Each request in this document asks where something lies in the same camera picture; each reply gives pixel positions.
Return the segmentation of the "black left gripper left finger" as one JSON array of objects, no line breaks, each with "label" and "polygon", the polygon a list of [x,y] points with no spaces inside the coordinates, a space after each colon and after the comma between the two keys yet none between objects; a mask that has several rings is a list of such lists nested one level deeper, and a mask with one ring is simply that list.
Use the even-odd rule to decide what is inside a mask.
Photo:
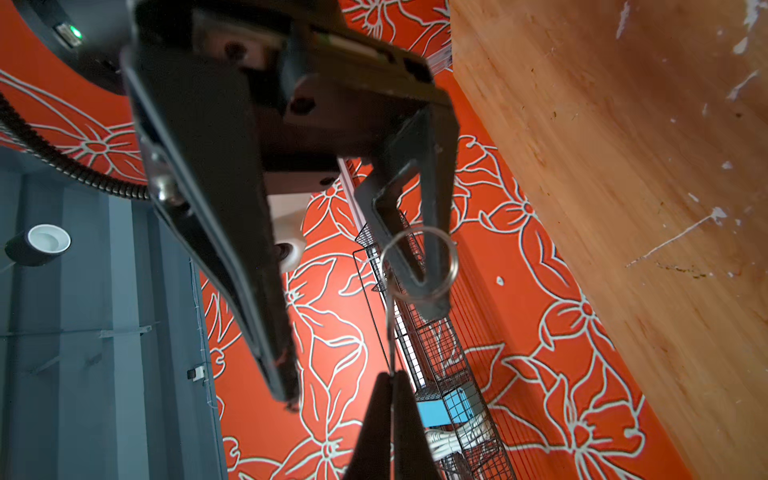
[{"label": "black left gripper left finger", "polygon": [[392,377],[382,372],[376,377],[344,480],[390,478],[391,416]]}]

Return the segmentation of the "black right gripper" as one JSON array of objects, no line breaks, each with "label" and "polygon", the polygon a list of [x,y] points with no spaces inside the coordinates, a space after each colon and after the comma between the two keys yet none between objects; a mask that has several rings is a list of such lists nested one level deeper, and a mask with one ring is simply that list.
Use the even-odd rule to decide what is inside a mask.
[{"label": "black right gripper", "polygon": [[300,395],[268,192],[338,158],[373,192],[450,186],[450,101],[427,61],[348,28],[332,1],[135,1],[121,55],[150,199],[224,295],[271,395]]}]

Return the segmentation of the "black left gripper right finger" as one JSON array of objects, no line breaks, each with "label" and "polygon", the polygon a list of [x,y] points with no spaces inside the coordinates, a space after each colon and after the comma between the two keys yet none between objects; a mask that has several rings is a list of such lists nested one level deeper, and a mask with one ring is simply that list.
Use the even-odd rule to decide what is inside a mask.
[{"label": "black left gripper right finger", "polygon": [[393,376],[394,478],[439,480],[408,375]]}]

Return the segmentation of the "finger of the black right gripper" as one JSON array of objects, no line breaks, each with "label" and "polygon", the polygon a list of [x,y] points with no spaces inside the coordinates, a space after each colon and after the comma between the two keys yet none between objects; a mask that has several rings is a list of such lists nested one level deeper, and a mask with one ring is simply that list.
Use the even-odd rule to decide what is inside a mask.
[{"label": "finger of the black right gripper", "polygon": [[[382,248],[409,225],[398,206],[407,185],[418,181],[419,225],[449,234],[457,164],[459,124],[451,106],[429,104],[405,119],[393,132],[377,139],[361,156],[372,171],[356,189],[355,198],[369,229]],[[442,243],[427,236],[428,246],[416,254],[429,259]]]}]

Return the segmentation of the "small silver key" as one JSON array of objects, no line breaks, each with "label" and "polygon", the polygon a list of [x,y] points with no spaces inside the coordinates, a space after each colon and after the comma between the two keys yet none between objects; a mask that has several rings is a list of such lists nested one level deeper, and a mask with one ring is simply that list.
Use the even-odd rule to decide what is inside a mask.
[{"label": "small silver key", "polygon": [[[434,236],[442,246],[427,260],[420,261],[410,247],[411,237],[421,234],[424,247],[428,246],[427,236]],[[445,318],[449,315],[450,290],[460,270],[460,260],[456,244],[450,235],[434,226],[417,225],[405,228],[395,234],[380,253],[382,263],[394,250],[395,257],[390,261],[393,276],[387,279],[387,297],[385,301],[388,368],[394,375],[396,371],[396,316],[395,304],[402,301],[416,305],[426,314],[429,321]]]}]

